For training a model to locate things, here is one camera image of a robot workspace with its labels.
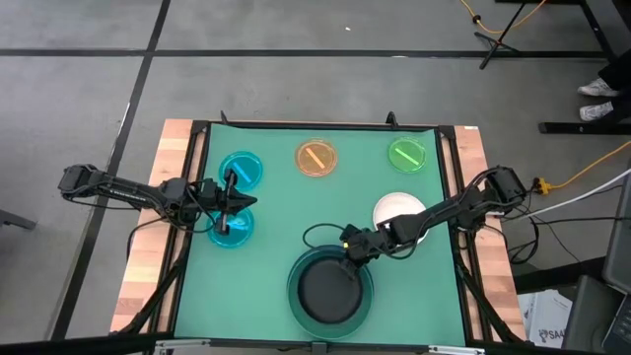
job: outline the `green bowl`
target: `green bowl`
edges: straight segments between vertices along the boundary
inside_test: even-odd
[[[303,308],[299,298],[299,284],[303,271],[315,261],[327,258],[344,257],[344,249],[339,246],[321,246],[305,252],[294,264],[287,280],[287,298],[289,307],[298,324],[313,337],[326,340],[336,340],[352,334],[364,322],[370,311],[374,297],[373,278],[368,267],[362,267],[359,280],[362,285],[361,304],[350,316],[340,323],[323,323],[312,318]]]
[[[398,171],[416,173],[425,166],[425,147],[412,137],[400,137],[387,148],[387,158]]]

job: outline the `pant leg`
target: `pant leg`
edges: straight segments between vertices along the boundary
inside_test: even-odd
[[[619,97],[611,100],[613,111],[598,120],[602,124],[614,124],[622,119],[631,117],[631,90],[627,90]]]
[[[621,91],[631,87],[631,49],[598,72],[609,88]]]

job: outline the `black floor line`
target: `black floor line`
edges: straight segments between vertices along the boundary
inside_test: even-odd
[[[156,49],[170,5],[171,0],[163,0],[160,12],[158,13],[158,18],[156,19],[156,25],[154,26],[151,39],[147,45],[148,51]],[[136,110],[138,109],[138,104],[140,103],[145,83],[147,82],[147,76],[149,75],[152,60],[153,56],[146,55],[140,64],[140,70],[138,71],[136,82],[131,91],[127,111],[122,119],[114,147],[109,157],[109,162],[107,163],[106,171],[108,174],[116,175],[118,173],[122,154],[127,144],[129,133],[131,132],[131,126],[136,115]],[[108,199],[106,197],[99,196],[96,203],[99,205],[107,205],[107,201]],[[72,276],[67,283],[65,292],[62,292],[63,301],[61,301],[58,316],[50,334],[51,340],[61,340],[66,337],[70,321],[72,320],[72,314],[74,313],[77,300],[79,299],[79,294],[81,293],[83,281],[86,277],[86,273],[88,272],[90,258],[92,257],[92,253],[97,243],[97,237],[99,236],[99,230],[101,229],[104,216],[105,210],[103,208],[94,208],[93,213],[87,221],[86,228],[84,229],[84,234],[82,236],[81,248],[79,249],[79,254],[76,257],[76,263],[73,265],[74,267],[71,268],[73,270]]]
[[[407,57],[484,58],[486,50],[389,50],[389,49],[158,49],[157,57]],[[605,58],[601,51],[540,50],[498,51],[498,58]]]
[[[0,56],[138,57],[146,54],[147,50],[136,48],[0,48]]]

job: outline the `white shoe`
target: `white shoe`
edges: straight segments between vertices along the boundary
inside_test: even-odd
[[[580,110],[581,120],[584,122],[593,122],[603,118],[606,114],[612,111],[613,106],[611,105],[611,102],[602,105],[583,106]]]
[[[607,83],[604,80],[598,78],[586,86],[582,86],[579,88],[579,94],[587,95],[587,96],[596,96],[596,97],[608,97],[613,98],[620,95],[619,92],[609,88]]]

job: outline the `yellow cable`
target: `yellow cable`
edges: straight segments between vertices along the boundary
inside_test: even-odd
[[[532,16],[537,10],[539,10],[539,8],[541,6],[543,6],[543,4],[545,4],[547,0],[541,0],[541,2],[539,3],[539,5],[537,5],[534,9],[532,9],[532,11],[530,11],[529,14],[525,15],[523,19],[519,20],[516,24],[511,26],[511,29],[516,29],[519,26],[521,26],[524,22],[527,21],[527,19],[530,18],[530,16]],[[471,7],[469,6],[469,4],[466,3],[466,1],[464,0],[460,0],[460,2],[462,3],[462,5],[464,5],[464,7],[466,7],[466,10],[469,12],[469,14],[471,15],[471,18],[474,18],[476,16],[476,14],[473,12],[473,10],[471,9]],[[492,35],[499,35],[501,34],[503,31],[495,31],[495,30],[489,30],[487,29],[480,20],[477,20],[475,22],[482,30],[484,30],[485,32],[492,34]]]
[[[626,148],[629,144],[631,144],[631,141],[624,143],[623,145],[619,146],[618,148],[616,148],[615,150],[607,153],[606,155],[604,155],[603,157],[599,158],[598,160],[596,160],[595,162],[589,164],[586,168],[584,168],[583,170],[581,170],[578,174],[574,175],[573,177],[570,177],[569,180],[558,184],[558,185],[548,185],[548,190],[551,189],[557,189],[557,188],[561,188],[561,187],[565,187],[568,184],[570,184],[570,182],[574,181],[575,179],[579,178],[581,175],[583,175],[584,173],[586,173],[589,169],[595,167],[597,164],[599,164],[600,162],[604,161],[605,159],[611,157],[612,155],[618,153],[619,151],[623,150],[624,148]]]

